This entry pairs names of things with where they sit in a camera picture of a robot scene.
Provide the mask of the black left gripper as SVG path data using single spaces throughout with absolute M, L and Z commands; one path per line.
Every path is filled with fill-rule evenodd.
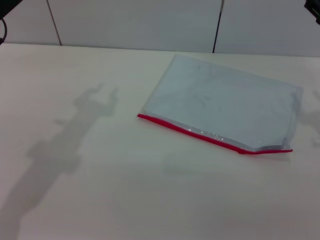
M 16 7 L 15 0 L 0 0 L 0 18 L 3 19 Z

